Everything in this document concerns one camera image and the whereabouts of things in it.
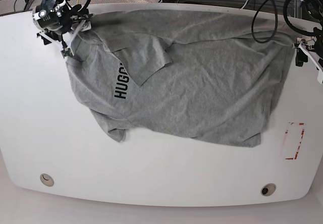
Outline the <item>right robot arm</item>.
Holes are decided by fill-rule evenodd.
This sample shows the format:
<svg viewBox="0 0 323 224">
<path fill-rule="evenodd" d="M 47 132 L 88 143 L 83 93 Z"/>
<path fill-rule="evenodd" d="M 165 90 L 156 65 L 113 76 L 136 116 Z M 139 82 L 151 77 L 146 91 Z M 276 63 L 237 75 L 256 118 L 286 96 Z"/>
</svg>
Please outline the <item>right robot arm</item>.
<svg viewBox="0 0 323 224">
<path fill-rule="evenodd" d="M 72 42 L 78 33 L 91 29 L 90 2 L 72 6 L 69 0 L 42 0 L 32 10 L 32 21 L 39 30 L 36 36 L 45 45 L 56 44 L 63 57 L 72 57 Z"/>
</svg>

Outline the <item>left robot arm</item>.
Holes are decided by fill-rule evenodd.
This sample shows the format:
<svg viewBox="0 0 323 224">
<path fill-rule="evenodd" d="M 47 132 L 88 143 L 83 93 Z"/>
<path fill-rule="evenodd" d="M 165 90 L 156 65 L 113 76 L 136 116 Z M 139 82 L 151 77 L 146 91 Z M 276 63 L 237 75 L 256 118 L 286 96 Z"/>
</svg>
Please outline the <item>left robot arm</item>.
<svg viewBox="0 0 323 224">
<path fill-rule="evenodd" d="M 252 23 L 251 23 L 251 34 L 253 39 L 258 43 L 267 43 L 273 39 L 277 30 L 278 30 L 278 10 L 274 0 L 265 0 L 266 2 L 270 1 L 273 5 L 274 15 L 275 15 L 275 27 L 272 35 L 261 41 L 255 37 L 254 34 L 254 23 L 255 19 L 262 9 L 262 6 L 256 11 Z M 301 37 L 298 38 L 296 43 L 294 44 L 294 48 L 296 49 L 296 58 L 295 64 L 298 67 L 303 66 L 304 63 L 311 61 L 318 70 L 317 81 L 322 84 L 322 29 L 314 27 L 312 31 L 306 31 L 303 29 L 299 29 L 294 26 L 289 20 L 287 9 L 289 3 L 293 0 L 285 0 L 283 5 L 283 18 L 287 26 L 292 29 L 294 32 L 300 34 L 301 36 L 307 37 L 307 39 Z M 320 25 L 322 25 L 322 0 L 300 0 L 300 6 L 304 8 L 307 13 L 317 20 Z"/>
</svg>

